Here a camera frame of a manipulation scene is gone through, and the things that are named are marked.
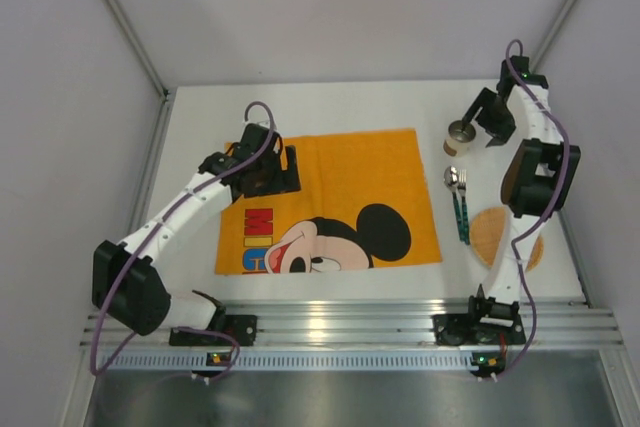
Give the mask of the metal cup with cork band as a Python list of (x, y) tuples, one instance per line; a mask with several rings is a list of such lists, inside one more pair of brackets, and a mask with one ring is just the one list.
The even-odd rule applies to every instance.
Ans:
[(476, 138), (476, 130), (471, 123), (456, 120), (449, 124), (443, 143), (444, 152), (450, 157), (462, 156)]

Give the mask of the orange Mickey Mouse placemat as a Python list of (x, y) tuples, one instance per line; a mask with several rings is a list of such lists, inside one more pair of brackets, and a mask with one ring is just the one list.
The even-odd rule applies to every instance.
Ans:
[(439, 263), (412, 129), (303, 136), (301, 188), (241, 198), (221, 217), (218, 275), (333, 273)]

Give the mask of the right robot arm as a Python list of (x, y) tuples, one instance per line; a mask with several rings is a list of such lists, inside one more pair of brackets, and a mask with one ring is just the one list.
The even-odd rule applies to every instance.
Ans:
[(461, 119), (463, 127), (481, 127), (490, 147), (521, 135), (500, 186), (500, 202), (509, 210), (505, 245), (470, 299), (469, 315), (482, 326), (515, 326), (528, 256), (540, 229), (564, 206), (581, 158), (548, 106), (548, 90), (546, 77), (530, 70), (528, 57), (508, 54), (496, 88), (482, 89)]

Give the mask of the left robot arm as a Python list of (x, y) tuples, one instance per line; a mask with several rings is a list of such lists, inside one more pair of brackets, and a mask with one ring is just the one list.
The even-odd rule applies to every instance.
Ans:
[(170, 292), (169, 268), (189, 239), (239, 198), (297, 192), (296, 149), (274, 130), (246, 125), (228, 152), (206, 157), (180, 193), (142, 227), (93, 257), (92, 302), (139, 336), (160, 328), (210, 330), (223, 304), (197, 290)]

